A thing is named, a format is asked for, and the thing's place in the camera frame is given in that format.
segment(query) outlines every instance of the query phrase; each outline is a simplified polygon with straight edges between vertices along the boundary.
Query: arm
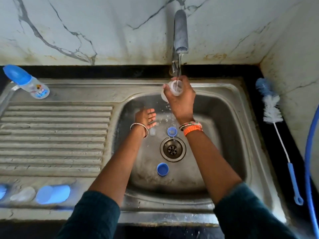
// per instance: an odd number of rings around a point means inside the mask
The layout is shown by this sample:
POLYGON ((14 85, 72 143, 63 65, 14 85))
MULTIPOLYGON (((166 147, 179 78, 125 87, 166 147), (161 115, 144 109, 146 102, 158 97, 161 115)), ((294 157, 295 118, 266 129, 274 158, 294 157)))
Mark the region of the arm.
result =
MULTIPOLYGON (((196 94, 186 76, 181 76, 181 80, 180 96, 174 96, 168 85, 164 85, 164 93, 177 121, 184 124, 194 120, 196 94)), ((195 130, 186 138, 215 204, 214 212, 225 238, 296 238, 242 182, 204 132, 195 130)))
MULTIPOLYGON (((156 124, 149 124, 155 120, 155 116, 154 109, 142 109, 136 113, 135 122, 142 123, 149 129, 156 124)), ((119 149, 76 204, 57 239, 113 238, 120 216, 119 206, 145 134, 141 125, 133 126, 119 149)))

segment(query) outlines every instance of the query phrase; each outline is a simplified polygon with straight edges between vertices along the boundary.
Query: person's right hand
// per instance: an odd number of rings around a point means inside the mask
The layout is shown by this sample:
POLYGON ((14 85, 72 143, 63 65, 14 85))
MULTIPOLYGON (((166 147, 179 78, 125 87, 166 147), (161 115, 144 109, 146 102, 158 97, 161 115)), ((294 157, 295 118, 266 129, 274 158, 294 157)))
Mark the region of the person's right hand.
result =
POLYGON ((171 106, 172 112, 180 125, 194 121, 193 105, 195 99, 195 91, 190 86, 186 76, 180 76, 179 80, 183 82, 183 92, 179 96, 174 96, 168 84, 164 84, 164 94, 171 106))

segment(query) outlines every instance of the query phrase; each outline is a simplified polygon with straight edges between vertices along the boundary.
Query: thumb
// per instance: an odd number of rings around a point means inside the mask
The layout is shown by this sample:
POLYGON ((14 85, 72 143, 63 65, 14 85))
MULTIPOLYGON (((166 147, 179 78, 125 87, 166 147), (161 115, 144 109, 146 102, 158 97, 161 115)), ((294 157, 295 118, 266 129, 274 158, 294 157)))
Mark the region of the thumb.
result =
POLYGON ((168 84, 163 85, 164 88, 164 95, 166 96, 168 102, 170 103, 174 97, 173 93, 171 92, 171 89, 168 84))

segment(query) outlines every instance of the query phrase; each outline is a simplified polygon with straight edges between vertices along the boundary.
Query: hand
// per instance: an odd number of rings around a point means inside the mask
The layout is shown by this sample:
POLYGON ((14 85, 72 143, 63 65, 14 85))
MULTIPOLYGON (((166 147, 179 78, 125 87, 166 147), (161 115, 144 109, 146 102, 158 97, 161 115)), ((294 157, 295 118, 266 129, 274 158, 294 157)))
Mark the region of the hand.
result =
MULTIPOLYGON (((156 122, 149 124, 155 119, 156 119, 156 113, 153 108, 151 109, 142 108, 139 112, 135 114, 135 122, 144 124, 147 127, 147 129, 150 129, 151 127, 156 125, 156 122)), ((145 136, 146 136, 146 131, 143 128, 143 137, 145 136)))
POLYGON ((164 94, 171 106, 172 112, 180 125, 194 121, 193 106, 195 100, 195 91, 190 86, 186 76, 180 76, 179 80, 183 82, 183 92, 179 96, 174 96, 168 84, 164 84, 164 94))

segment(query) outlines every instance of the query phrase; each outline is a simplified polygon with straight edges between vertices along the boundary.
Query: white plastic bottle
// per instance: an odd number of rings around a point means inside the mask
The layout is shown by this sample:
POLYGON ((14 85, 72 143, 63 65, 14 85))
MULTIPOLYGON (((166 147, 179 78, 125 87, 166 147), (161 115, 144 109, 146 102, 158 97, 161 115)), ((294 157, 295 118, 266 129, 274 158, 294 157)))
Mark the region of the white plastic bottle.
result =
MULTIPOLYGON (((170 87, 174 96, 179 96, 183 92, 183 82, 180 80, 170 81, 168 86, 170 87)), ((162 99, 168 103, 168 100, 164 94, 164 89, 162 90, 161 96, 162 99)))
POLYGON ((6 65, 3 67, 3 71, 10 80, 36 99, 43 99, 50 94, 50 90, 45 84, 16 65, 6 65))

